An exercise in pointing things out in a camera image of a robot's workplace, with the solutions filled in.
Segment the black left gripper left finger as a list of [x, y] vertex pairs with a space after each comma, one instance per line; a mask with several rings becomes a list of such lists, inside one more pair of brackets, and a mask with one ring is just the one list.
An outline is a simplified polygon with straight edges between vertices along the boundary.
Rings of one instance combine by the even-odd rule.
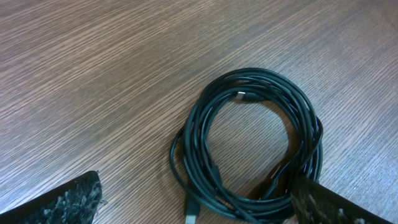
[[91, 170], [2, 213], [1, 223], [91, 224], [101, 200], [100, 178]]

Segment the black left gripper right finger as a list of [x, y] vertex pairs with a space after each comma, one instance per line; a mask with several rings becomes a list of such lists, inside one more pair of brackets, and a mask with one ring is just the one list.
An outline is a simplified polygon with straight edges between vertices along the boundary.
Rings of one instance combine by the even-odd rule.
[[391, 224], [304, 176], [296, 178], [290, 197], [299, 223]]

